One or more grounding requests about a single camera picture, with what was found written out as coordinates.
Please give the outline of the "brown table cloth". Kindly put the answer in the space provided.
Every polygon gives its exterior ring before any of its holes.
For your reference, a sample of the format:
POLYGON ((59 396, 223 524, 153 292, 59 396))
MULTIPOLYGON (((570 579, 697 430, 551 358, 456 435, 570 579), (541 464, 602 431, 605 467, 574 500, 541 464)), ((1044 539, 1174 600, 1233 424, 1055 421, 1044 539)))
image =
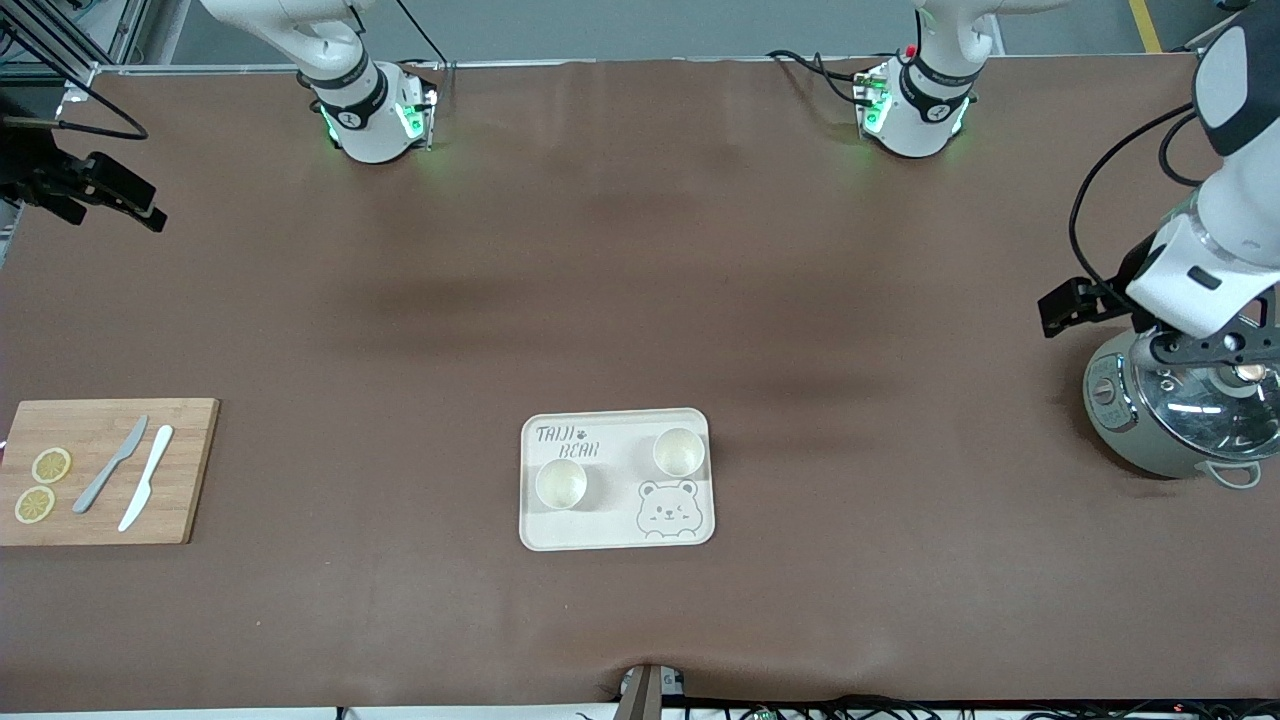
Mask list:
POLYGON ((157 188, 23 215, 0 433, 46 398, 214 397, 177 547, 0 550, 0 712, 1280 697, 1280 482, 1161 482, 1091 429, 1119 327, 1041 334, 1091 165, 1189 55, 1000 58, 941 155, 773 61, 452 74, 431 150, 326 141, 292 74, 114 76, 157 188), (694 407, 716 532, 535 552, 520 434, 694 407))

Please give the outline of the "grey-green cooking pot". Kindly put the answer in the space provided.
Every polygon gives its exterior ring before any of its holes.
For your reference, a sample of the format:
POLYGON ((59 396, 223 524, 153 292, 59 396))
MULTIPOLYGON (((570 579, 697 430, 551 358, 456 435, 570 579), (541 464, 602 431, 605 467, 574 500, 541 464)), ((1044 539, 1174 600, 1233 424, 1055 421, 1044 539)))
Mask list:
MULTIPOLYGON (((1251 489, 1262 480, 1262 462, 1280 454, 1225 459, 1202 454, 1174 439, 1129 395, 1125 363, 1116 338, 1101 345, 1085 368, 1082 396, 1091 424, 1121 459, 1166 479, 1208 478, 1228 489, 1251 489)), ((1146 347, 1149 348, 1149 337, 1146 347)))

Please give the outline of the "grey plastic knife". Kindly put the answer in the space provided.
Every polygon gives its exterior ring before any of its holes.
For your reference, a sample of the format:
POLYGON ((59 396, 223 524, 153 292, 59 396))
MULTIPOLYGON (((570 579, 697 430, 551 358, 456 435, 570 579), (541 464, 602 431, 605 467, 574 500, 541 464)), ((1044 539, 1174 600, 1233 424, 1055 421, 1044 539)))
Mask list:
POLYGON ((86 514, 92 509, 96 500, 101 495, 106 483, 109 483, 113 473, 129 459, 137 447, 140 446, 145 432, 148 425, 148 415, 141 415, 132 428, 131 433, 122 442, 116 452, 108 460, 105 466, 99 471, 93 480, 84 488, 76 502, 72 506, 72 511, 77 515, 86 514))

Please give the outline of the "white IKEA cup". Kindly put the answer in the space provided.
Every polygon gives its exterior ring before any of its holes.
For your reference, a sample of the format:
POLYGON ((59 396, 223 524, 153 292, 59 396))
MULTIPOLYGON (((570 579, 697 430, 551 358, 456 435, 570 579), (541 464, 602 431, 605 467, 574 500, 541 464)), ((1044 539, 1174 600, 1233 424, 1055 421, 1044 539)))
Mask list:
POLYGON ((694 477, 707 461, 705 441, 689 428, 671 428, 660 433, 652 447, 655 466, 673 478, 694 477))
POLYGON ((586 498, 589 475, 586 468, 566 457, 545 462, 534 477, 534 493, 547 509, 567 511, 577 509, 586 498))

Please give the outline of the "white plastic knife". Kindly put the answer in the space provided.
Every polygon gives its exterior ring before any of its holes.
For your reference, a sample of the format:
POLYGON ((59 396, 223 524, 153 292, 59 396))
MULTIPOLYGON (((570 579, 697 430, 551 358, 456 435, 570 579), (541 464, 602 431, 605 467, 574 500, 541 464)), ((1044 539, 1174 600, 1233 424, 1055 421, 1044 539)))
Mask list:
POLYGON ((145 510, 154 492, 152 488, 154 475, 172 442, 174 432, 175 429, 172 425, 161 425, 157 429, 146 464, 143 466, 143 471, 140 475, 138 484, 134 488, 134 493, 131 498, 131 502, 116 527, 118 532, 124 533, 129 530, 131 527, 140 518, 141 512, 145 510))

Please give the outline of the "cream bear print tray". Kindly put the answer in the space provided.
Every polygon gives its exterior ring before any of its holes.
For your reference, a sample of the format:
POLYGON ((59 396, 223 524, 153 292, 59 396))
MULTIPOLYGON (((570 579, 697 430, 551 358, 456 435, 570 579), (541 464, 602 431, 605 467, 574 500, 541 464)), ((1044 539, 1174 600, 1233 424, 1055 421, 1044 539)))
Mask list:
POLYGON ((710 428, 694 407, 548 413, 529 418, 520 434, 518 536, 535 552, 634 550, 701 544, 716 532, 710 428), (707 445, 704 466, 690 478, 653 462, 655 438, 671 428, 695 430, 707 445), (534 493, 538 469, 572 459, 586 468, 589 489, 577 509, 556 511, 534 493))

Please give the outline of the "bamboo cutting board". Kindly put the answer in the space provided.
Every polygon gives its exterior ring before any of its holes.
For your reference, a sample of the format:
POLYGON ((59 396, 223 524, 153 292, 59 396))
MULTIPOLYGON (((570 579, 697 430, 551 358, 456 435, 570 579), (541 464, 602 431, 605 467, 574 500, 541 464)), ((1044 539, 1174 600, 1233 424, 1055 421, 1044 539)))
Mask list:
POLYGON ((215 398, 77 398, 19 404, 0 460, 0 548, 182 544, 188 541, 212 443, 215 398), (134 451, 111 475, 95 505, 77 515, 72 506, 116 452, 141 415, 148 425, 134 451), (154 475, 154 492, 129 530, 116 527, 128 507, 161 425, 175 432, 154 475), (40 484, 29 473, 46 448, 70 452, 70 473, 40 484), (14 516, 20 493, 49 486, 58 501, 42 521, 24 525, 14 516))

